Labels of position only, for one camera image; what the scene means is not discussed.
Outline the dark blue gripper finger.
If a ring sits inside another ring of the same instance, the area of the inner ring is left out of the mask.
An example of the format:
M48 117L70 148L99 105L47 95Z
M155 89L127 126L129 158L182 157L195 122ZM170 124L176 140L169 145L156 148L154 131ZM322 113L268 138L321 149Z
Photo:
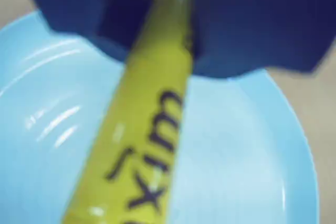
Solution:
M335 0L194 0L193 73L240 76L275 67L312 72L335 39Z
M79 35L124 62L153 0L34 0L55 32Z

